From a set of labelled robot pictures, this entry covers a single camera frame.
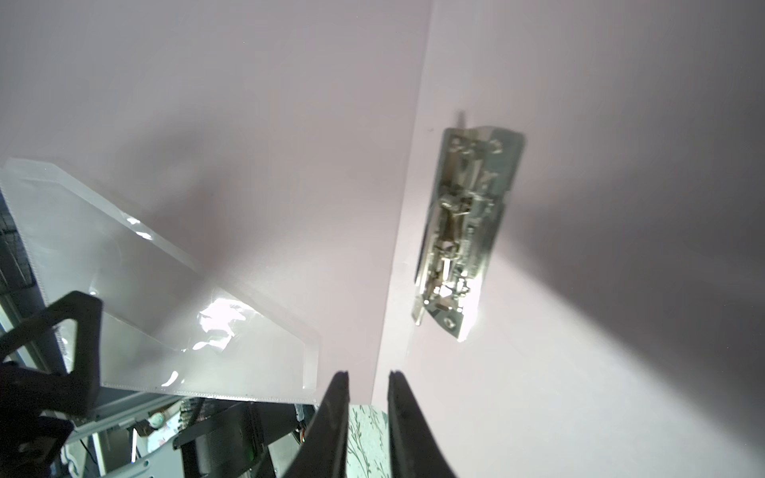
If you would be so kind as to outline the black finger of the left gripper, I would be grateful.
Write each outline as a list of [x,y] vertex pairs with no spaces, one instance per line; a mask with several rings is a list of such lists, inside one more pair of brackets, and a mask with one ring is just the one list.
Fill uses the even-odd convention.
[[73,291],[1,335],[1,475],[48,477],[101,389],[104,303]]

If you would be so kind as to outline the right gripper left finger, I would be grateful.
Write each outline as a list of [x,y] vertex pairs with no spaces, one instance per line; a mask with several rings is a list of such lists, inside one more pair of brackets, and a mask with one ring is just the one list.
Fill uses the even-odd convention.
[[287,478],[347,476],[350,380],[337,372],[316,412],[306,441],[285,472]]

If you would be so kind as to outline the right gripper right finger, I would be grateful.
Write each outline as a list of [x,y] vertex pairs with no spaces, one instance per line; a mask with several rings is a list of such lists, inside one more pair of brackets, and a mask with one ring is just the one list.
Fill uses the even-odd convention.
[[396,478],[456,478],[441,453],[406,376],[388,377],[390,473]]

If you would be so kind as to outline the pink file folder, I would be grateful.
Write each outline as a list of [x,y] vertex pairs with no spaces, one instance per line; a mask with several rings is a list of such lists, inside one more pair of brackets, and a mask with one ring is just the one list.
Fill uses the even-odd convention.
[[[412,318],[443,133],[526,145],[477,322]],[[5,1],[45,161],[408,377],[461,477],[764,473],[760,1]]]

